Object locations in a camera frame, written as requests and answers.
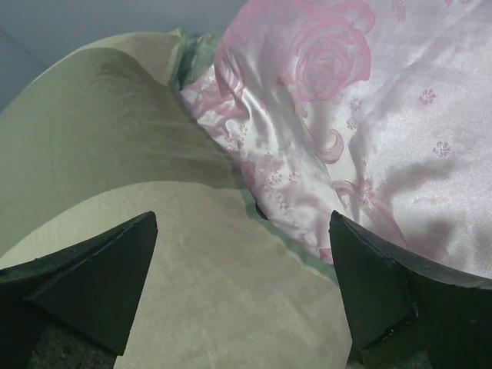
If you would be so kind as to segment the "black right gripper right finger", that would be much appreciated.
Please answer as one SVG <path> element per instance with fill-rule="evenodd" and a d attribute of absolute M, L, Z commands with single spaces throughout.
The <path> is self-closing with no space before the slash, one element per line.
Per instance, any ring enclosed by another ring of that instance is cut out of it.
<path fill-rule="evenodd" d="M 366 368 L 491 367 L 491 281 L 423 258 L 333 212 L 330 241 Z"/>

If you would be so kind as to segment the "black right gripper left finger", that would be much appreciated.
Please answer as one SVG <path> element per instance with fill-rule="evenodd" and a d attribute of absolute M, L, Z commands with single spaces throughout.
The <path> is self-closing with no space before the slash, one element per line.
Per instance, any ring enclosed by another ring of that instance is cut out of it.
<path fill-rule="evenodd" d="M 3 368 L 113 368 L 154 253 L 149 211 L 86 241 L 1 270 Z"/>

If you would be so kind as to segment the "blue-grey fabric pillowcase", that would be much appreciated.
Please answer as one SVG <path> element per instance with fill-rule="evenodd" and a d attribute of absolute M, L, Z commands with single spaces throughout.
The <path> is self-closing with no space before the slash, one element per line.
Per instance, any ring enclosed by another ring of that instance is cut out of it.
<path fill-rule="evenodd" d="M 93 42 L 1 114 L 1 264 L 141 213 L 158 237 L 118 368 L 344 368 L 334 272 L 261 218 L 174 87 L 184 33 Z"/>

